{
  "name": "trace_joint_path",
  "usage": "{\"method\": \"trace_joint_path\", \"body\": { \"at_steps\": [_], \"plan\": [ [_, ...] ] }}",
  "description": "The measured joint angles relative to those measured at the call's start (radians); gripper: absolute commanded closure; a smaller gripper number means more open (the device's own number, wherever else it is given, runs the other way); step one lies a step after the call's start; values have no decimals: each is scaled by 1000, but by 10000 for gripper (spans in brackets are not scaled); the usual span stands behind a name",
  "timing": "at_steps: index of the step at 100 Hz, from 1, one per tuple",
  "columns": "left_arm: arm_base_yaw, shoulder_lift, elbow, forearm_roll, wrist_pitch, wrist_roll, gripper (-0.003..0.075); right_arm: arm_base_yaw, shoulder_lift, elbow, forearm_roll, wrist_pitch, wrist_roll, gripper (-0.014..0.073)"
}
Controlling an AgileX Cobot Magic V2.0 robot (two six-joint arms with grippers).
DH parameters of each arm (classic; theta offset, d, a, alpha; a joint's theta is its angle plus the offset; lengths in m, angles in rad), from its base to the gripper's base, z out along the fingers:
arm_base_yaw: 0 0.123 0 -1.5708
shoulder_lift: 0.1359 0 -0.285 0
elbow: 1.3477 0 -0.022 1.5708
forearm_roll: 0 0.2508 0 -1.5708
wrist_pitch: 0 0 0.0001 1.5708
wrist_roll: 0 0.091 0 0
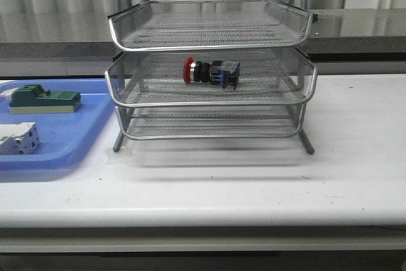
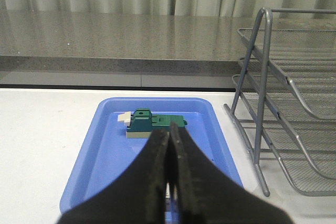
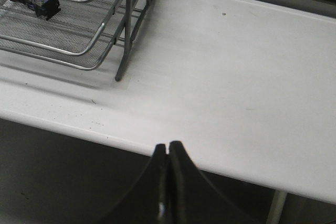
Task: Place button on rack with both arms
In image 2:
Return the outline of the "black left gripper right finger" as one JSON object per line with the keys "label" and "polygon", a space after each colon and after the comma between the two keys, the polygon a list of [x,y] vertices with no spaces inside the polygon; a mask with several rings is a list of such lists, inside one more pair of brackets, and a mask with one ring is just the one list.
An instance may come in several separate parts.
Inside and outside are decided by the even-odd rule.
{"label": "black left gripper right finger", "polygon": [[175,123],[170,126],[167,174],[176,186],[180,223],[292,223],[283,210],[221,172]]}

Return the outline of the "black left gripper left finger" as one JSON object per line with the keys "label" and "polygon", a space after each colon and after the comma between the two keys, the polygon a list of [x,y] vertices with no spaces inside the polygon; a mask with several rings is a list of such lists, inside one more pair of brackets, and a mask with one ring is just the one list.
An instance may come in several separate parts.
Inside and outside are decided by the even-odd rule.
{"label": "black left gripper left finger", "polygon": [[103,191],[65,212],[59,223],[164,223],[169,134],[154,130],[130,166]]}

